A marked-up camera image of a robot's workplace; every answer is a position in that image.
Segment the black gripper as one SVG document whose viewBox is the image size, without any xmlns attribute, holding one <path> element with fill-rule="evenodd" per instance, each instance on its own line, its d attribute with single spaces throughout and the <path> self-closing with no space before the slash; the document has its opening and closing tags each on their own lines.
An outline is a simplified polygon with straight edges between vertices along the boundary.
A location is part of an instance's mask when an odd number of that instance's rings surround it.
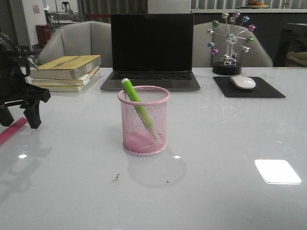
<svg viewBox="0 0 307 230">
<path fill-rule="evenodd" d="M 20 105 L 28 124 L 33 129 L 38 129 L 41 124 L 39 114 L 40 101 L 47 102 L 51 97 L 48 89 L 40 88 L 29 83 L 0 84 L 0 124 L 9 127 L 14 118 L 8 107 Z"/>
</svg>

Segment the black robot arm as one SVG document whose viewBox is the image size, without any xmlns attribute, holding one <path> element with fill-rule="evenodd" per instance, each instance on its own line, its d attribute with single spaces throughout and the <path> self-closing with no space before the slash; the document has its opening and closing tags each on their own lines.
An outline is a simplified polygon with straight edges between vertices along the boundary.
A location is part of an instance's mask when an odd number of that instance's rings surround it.
<svg viewBox="0 0 307 230">
<path fill-rule="evenodd" d="M 48 89 L 28 82 L 30 65 L 37 67 L 31 54 L 20 50 L 7 35 L 0 34 L 0 124 L 9 127 L 14 118 L 10 106 L 19 105 L 31 128 L 41 124 L 39 102 L 47 102 L 51 95 Z"/>
</svg>

